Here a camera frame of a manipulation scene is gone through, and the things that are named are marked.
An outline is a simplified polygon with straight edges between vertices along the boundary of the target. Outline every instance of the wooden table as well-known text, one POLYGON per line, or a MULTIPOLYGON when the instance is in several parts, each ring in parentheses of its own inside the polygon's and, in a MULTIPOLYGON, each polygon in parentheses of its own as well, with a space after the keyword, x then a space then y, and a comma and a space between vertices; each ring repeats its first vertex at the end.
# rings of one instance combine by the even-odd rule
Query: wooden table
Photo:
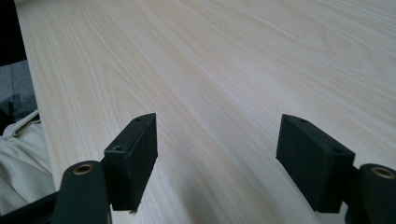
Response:
POLYGON ((396 168, 393 0, 30 0, 18 14, 55 185, 155 112, 159 159, 115 223, 343 223, 275 159, 281 115, 396 168))

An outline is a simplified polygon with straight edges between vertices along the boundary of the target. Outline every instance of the black plastic part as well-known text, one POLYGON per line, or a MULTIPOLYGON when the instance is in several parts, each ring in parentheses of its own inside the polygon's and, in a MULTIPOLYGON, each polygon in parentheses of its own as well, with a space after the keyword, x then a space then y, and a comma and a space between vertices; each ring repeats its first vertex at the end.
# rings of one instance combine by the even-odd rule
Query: black plastic part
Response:
POLYGON ((353 168, 354 152, 309 121, 283 115, 276 158, 312 209, 339 212, 342 181, 353 168))
POLYGON ((113 210, 137 211, 157 157, 156 115, 133 119, 102 160, 113 210))
POLYGON ((13 0, 0 1, 0 66, 26 60, 17 9, 13 0))
POLYGON ((105 176, 99 161, 79 162, 64 172, 51 223, 111 223, 105 176))
POLYGON ((358 188, 370 223, 396 223, 396 171, 377 164, 364 164, 358 188))
POLYGON ((0 223, 13 224, 48 224, 51 221, 53 207, 55 206, 57 192, 52 193, 34 203, 0 217, 0 223))

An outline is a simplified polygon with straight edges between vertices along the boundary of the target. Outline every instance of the light wood grain surface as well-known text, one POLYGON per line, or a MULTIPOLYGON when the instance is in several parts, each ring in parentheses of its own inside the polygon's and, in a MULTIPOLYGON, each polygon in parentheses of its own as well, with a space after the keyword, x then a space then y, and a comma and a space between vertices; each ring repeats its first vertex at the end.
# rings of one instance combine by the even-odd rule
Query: light wood grain surface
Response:
POLYGON ((115 223, 343 223, 275 159, 281 114, 396 168, 393 0, 30 0, 18 4, 57 188, 155 112, 159 159, 115 223))

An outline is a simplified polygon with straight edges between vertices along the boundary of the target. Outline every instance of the beige fabric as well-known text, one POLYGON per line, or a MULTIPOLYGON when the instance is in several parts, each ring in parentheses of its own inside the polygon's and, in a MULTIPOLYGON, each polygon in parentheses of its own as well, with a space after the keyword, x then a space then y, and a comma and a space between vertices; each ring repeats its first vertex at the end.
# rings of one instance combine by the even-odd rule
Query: beige fabric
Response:
POLYGON ((38 111, 9 125, 0 137, 0 214, 55 191, 38 111))

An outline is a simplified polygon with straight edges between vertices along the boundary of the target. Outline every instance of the table top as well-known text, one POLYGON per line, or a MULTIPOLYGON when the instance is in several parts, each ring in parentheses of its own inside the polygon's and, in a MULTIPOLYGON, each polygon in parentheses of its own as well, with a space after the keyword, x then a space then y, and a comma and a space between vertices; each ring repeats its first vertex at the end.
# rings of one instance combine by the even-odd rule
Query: table top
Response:
POLYGON ((139 211, 115 223, 343 223, 276 160, 282 114, 395 169, 393 0, 37 0, 17 5, 54 182, 157 113, 139 211))

